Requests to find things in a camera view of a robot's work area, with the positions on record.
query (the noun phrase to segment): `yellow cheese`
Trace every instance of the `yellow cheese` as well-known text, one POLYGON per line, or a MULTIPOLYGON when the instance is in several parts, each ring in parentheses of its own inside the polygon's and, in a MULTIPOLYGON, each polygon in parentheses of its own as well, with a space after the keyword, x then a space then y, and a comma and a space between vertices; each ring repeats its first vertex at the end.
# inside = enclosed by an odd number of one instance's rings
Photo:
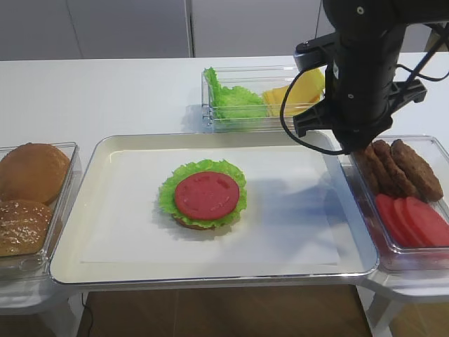
MULTIPOLYGON (((270 116, 279 116, 279 108, 288 86, 265 91, 262 94, 270 116)), ((324 76, 319 69, 305 72, 295 83, 284 110, 286 116, 295 116, 305 111, 310 103, 317 103, 324 89, 324 76)))

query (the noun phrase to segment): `red tomato slice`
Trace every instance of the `red tomato slice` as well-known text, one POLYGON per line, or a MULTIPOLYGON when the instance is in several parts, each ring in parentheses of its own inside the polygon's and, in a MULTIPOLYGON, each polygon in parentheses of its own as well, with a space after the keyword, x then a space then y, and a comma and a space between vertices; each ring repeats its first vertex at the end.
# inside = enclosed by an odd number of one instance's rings
POLYGON ((415 224, 409 221, 406 216, 406 200, 396 199, 393 203, 393 217, 396 223, 401 227, 402 233, 407 237, 411 247, 426 247, 430 244, 420 232, 420 229, 415 224))
POLYGON ((429 242, 429 246, 449 246, 449 225, 428 204, 408 197, 406 199, 406 216, 429 242))
POLYGON ((396 223, 396 219, 393 217, 393 203, 394 200, 385 195, 378 194, 375 199, 377 210, 379 211, 380 218, 382 219, 385 227, 387 227, 391 237, 402 247, 410 247, 411 243, 408 238, 402 233, 400 227, 396 223))
POLYGON ((234 179, 217 172, 195 173, 175 189, 177 208, 194 220, 220 219, 236 208, 239 198, 234 179))

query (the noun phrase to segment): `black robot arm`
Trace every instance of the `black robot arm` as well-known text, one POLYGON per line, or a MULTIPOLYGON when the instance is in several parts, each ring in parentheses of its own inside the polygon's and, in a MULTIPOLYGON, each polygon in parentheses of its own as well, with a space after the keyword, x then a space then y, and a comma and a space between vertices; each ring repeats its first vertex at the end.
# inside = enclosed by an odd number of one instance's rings
POLYGON ((330 129, 342 146, 334 154, 349 154, 390 128, 395 111, 424 100, 419 80, 393 82, 396 64, 407 25, 449 21, 449 0, 323 0, 323 7, 336 33, 298 45, 295 61, 300 73, 327 65, 325 98, 293 120, 298 137, 330 129))

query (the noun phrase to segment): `white table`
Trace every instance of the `white table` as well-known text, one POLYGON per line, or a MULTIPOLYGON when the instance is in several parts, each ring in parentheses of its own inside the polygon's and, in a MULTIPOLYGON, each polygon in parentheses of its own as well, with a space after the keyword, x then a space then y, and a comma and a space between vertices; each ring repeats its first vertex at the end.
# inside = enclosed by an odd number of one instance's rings
MULTIPOLYGON (((413 67, 421 53, 403 54, 413 67)), ((424 69, 441 76, 448 55, 436 55, 424 69)), ((201 71, 205 67, 293 64, 290 56, 151 60, 63 60, 0 62, 0 145, 77 142, 86 167, 95 145, 116 134, 202 132, 201 71)), ((398 71, 398 79, 405 73, 398 71)), ((449 81, 426 83, 424 103, 410 103, 395 114, 390 134, 428 134, 449 149, 449 81)), ((393 276, 374 272, 364 286, 379 296, 371 305, 373 326, 386 327, 405 301, 449 300, 449 273, 414 272, 393 276)), ((14 284, 2 293, 17 291, 14 284)), ((48 300, 39 292, 20 307, 48 300)), ((8 298, 0 297, 7 310, 8 298)))

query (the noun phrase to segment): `cabinet door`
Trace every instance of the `cabinet door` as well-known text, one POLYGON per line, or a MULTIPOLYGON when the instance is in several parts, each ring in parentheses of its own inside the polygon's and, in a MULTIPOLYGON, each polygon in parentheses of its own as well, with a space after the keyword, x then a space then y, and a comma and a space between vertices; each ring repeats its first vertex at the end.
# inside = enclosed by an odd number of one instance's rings
MULTIPOLYGON (((321 37, 334 31, 334 27, 330 24, 321 6, 316 35, 321 37)), ((401 51, 403 53, 424 51, 429 37, 430 29, 428 27, 424 25, 411 25, 407 27, 401 51)))
POLYGON ((68 0, 85 58, 183 58, 185 0, 68 0))
POLYGON ((65 0, 0 1, 0 60, 79 57, 65 0))
POLYGON ((319 4, 192 0, 195 56, 292 55, 297 44, 314 38, 319 4))

